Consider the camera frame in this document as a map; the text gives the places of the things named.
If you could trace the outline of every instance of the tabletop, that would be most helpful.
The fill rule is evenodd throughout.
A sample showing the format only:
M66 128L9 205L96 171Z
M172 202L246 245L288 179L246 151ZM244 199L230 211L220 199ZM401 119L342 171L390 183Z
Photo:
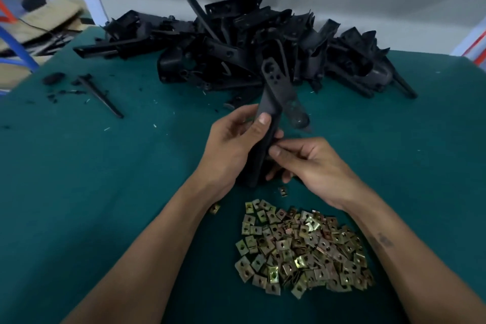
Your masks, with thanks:
M82 60L70 48L102 36L90 28L12 93L0 99L0 321L60 321L111 268L194 170L210 125L227 111L229 93L163 85L158 54L127 61ZM418 92L388 87L366 99L332 80L299 98L315 136L324 136L437 255L486 298L486 76L466 58L391 51ZM67 78L42 85L49 73ZM116 118L88 94L71 90L77 75L94 83L125 115ZM289 129L287 135L301 135ZM218 214L204 217L180 270L164 322L402 322L403 310L369 248L377 285L367 291L289 291L266 295L243 284L239 253L244 202L316 209L348 217L291 181L235 187Z

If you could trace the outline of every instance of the fingernail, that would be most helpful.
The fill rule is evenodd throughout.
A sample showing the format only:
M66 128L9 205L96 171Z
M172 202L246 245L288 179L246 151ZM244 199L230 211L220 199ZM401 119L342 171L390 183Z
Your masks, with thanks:
M278 156L280 155L280 148L278 146L273 145L268 150L268 153L272 156Z
M261 124L267 124L268 122L270 122L270 114L268 113L262 113L260 114L260 116L258 117L258 121L261 123Z

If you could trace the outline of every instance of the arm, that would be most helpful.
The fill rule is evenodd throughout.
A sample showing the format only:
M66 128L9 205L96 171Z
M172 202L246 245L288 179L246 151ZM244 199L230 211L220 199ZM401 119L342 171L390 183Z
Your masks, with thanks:
M270 156L331 206L356 221L411 322L486 322L481 299L344 163L323 138L282 140ZM278 171L274 168L270 179Z
M266 113L246 122L256 111L257 105L244 106L212 125L197 170L63 324L160 323L199 223L233 187L250 149L270 127Z

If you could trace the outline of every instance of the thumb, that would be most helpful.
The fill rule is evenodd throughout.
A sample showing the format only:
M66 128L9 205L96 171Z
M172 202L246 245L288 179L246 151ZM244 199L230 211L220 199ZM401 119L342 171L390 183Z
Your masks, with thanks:
M272 117L268 113L262 113L253 122L251 127L241 135L240 141L248 149L248 151L255 146L267 133L270 128Z
M305 160L299 159L291 152L282 149L277 145L273 145L268 150L269 155L277 162L279 166L289 170L296 175L301 173L302 167L305 165Z

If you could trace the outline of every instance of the tattoo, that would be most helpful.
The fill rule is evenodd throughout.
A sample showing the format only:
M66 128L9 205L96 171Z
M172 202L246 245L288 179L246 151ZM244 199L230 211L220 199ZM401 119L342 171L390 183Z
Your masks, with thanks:
M393 242L390 241L383 233L378 233L378 241L374 236L368 238L368 242L374 250L382 249L383 247L393 247Z
M383 235L381 232L378 234L378 238L380 239L381 244L384 247L393 247L393 242L390 241L385 235Z

